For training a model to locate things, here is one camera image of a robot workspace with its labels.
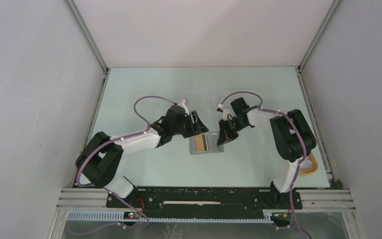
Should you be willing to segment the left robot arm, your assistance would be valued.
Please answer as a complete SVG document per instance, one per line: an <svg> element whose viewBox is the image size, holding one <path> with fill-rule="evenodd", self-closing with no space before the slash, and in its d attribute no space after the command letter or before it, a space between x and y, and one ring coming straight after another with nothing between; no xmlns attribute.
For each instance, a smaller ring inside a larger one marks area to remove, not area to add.
<svg viewBox="0 0 382 239"><path fill-rule="evenodd" d="M120 172L122 157L161 147L176 135L190 138L208 131L196 111L174 104L164 116L143 131L125 136L98 132L76 160L78 172L75 183L79 187L106 189L116 194L123 206L132 207L137 202L136 187Z"/></svg>

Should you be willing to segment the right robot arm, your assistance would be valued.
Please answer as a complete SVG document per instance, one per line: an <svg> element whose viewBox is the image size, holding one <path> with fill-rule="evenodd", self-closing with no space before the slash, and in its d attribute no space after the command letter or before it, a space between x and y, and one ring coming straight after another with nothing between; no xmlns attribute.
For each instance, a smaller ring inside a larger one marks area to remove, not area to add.
<svg viewBox="0 0 382 239"><path fill-rule="evenodd" d="M223 104L217 108L222 113L217 145L232 142L238 138L239 131L247 127L270 126L277 152L284 163L272 181L269 200L275 208L284 207L289 202L288 192L294 188L302 163L317 145L310 126L298 109L285 113L262 106L251 107L243 98L233 100L230 105L230 110Z"/></svg>

